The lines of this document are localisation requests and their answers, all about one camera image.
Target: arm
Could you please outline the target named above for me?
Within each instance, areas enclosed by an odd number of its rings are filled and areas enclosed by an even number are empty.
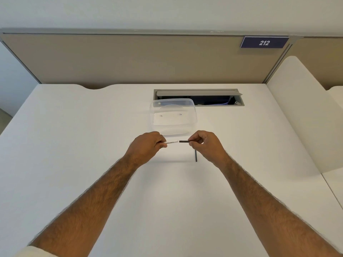
[[[214,133],[197,131],[188,140],[221,170],[270,257],[341,256],[246,173]]]
[[[135,138],[125,155],[53,220],[30,246],[59,257],[87,257],[135,170],[166,147],[165,141],[158,132]]]

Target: plastic container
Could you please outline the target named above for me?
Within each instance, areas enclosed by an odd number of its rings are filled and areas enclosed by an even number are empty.
[[[178,135],[193,132],[198,118],[193,100],[161,99],[150,104],[150,121],[160,134]]]

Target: hairy forearm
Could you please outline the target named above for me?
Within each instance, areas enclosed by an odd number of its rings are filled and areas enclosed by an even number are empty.
[[[31,246],[58,257],[86,257],[137,166],[120,159],[50,223]]]
[[[229,156],[220,169],[270,257],[341,256]]]

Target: number 212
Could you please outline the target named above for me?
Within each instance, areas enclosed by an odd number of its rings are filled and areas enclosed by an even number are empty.
[[[265,41],[261,40],[259,46],[268,46],[269,43],[270,43],[270,40],[265,40]]]

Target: white sleeve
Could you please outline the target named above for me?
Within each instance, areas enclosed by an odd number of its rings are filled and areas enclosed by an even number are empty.
[[[34,246],[27,246],[23,250],[21,250],[15,257],[57,257],[47,251],[39,249]]]

